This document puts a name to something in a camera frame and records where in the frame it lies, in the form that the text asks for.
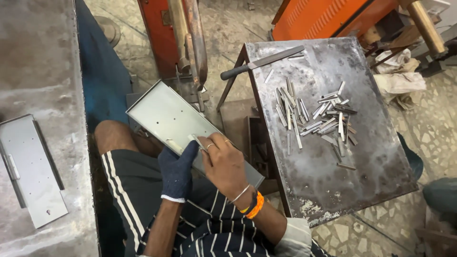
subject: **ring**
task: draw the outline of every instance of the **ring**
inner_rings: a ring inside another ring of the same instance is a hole
[[[208,148],[209,148],[211,145],[215,145],[215,144],[213,144],[213,143],[209,144],[209,145],[206,147],[206,150],[208,150]]]

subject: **metal table top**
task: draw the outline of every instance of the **metal table top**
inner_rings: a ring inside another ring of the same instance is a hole
[[[73,1],[0,3],[0,119],[32,114],[68,214],[35,229],[0,161],[0,256],[98,256]]]
[[[415,191],[418,186],[393,128],[387,109],[355,37],[246,43],[247,62],[304,45],[304,59],[287,58],[250,71],[259,110],[270,134],[286,214],[316,226],[360,209]],[[271,69],[274,72],[265,84]],[[311,113],[322,95],[338,91],[358,111],[351,117],[357,146],[349,146],[355,171],[336,166],[331,145],[316,134],[301,137],[299,150],[292,131],[287,155],[287,130],[275,110],[274,89],[294,83]]]

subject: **gloved hand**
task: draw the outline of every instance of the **gloved hand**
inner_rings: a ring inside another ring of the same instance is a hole
[[[185,203],[192,191],[192,162],[198,153],[198,143],[192,140],[181,157],[170,148],[164,147],[158,160],[162,173],[163,190],[161,198]]]

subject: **knee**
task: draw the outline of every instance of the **knee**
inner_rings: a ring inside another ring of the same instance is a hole
[[[128,130],[129,128],[122,122],[117,120],[104,120],[95,128],[95,140],[99,143],[101,140],[109,138],[120,131],[125,131],[126,129]]]

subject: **orange machine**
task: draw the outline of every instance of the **orange machine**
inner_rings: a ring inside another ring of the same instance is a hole
[[[397,0],[290,0],[273,29],[279,40],[357,36],[399,4]]]

